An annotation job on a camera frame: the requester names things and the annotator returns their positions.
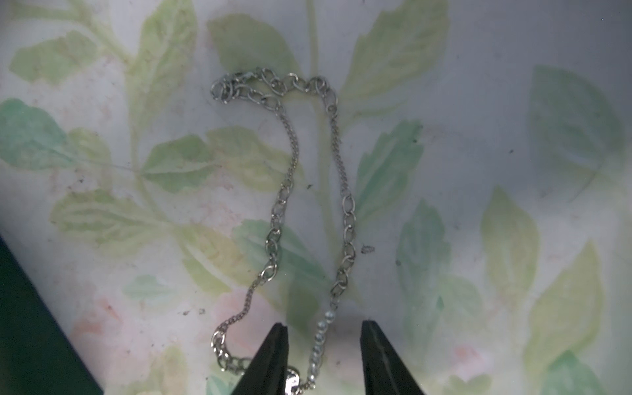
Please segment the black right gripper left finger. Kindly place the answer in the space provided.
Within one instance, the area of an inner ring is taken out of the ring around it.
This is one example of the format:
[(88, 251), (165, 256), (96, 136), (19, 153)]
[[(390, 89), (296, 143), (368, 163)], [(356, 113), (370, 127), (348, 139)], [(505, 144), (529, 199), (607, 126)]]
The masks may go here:
[(288, 356), (288, 329), (274, 324), (232, 395), (285, 394)]

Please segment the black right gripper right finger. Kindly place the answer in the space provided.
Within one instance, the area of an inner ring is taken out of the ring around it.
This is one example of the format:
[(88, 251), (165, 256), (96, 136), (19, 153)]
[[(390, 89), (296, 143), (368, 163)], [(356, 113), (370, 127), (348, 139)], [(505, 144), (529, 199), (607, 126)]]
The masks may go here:
[(367, 395), (425, 394), (377, 322), (362, 322), (360, 349)]

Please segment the green jewelry box beige lining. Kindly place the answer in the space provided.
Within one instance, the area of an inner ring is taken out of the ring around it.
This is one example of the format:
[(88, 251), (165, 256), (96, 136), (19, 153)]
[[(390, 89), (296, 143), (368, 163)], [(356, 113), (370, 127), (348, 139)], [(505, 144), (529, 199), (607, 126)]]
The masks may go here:
[(103, 392), (2, 242), (1, 393)]

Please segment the floral table mat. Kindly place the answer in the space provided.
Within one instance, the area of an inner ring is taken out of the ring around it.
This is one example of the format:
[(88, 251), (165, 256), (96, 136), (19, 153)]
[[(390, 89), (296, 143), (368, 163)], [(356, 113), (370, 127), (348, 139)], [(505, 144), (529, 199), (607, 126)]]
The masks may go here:
[(628, 1), (4, 1), (1, 236), (106, 394), (270, 327), (364, 391), (631, 391)]

